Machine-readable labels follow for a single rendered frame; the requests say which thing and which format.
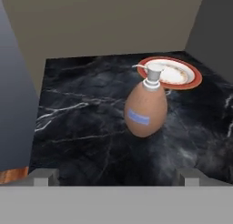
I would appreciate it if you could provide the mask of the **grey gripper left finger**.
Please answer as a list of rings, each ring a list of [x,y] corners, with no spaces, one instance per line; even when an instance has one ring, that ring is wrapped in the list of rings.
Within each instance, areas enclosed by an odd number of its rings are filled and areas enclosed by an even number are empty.
[[[58,186],[59,171],[55,168],[38,168],[26,178],[20,180],[22,186],[49,187]]]

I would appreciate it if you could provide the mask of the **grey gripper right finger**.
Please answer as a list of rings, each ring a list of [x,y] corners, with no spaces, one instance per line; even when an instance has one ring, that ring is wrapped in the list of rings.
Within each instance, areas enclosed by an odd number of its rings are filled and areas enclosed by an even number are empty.
[[[184,187],[215,187],[225,186],[226,183],[209,178],[196,168],[181,168],[177,170],[176,185]]]

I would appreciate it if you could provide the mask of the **dark grey cabinet door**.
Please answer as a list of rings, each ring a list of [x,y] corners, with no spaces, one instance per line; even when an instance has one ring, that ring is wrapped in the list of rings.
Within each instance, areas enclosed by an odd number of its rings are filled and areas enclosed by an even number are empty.
[[[38,96],[0,0],[0,186],[28,173]]]

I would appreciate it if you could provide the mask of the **brown soap dispenser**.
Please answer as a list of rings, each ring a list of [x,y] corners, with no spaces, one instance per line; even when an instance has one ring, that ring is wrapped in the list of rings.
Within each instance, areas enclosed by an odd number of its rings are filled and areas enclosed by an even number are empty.
[[[147,70],[147,77],[128,96],[124,118],[134,136],[149,137],[161,129],[167,117],[167,97],[160,83],[164,68],[158,62],[138,66]]]

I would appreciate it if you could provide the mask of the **dark grey cabinet side panel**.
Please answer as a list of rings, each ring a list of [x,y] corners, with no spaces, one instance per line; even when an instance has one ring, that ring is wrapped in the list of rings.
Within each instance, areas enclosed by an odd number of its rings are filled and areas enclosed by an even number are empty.
[[[186,51],[233,83],[233,0],[202,0]]]

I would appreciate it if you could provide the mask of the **red-rimmed white plate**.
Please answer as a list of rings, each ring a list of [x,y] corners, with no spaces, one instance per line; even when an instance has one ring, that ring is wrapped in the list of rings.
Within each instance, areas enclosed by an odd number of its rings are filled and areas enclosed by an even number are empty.
[[[163,88],[173,90],[188,90],[198,87],[202,82],[201,73],[188,62],[169,56],[150,56],[142,59],[137,64],[137,72],[147,77],[146,66],[159,63],[163,67],[160,83]]]

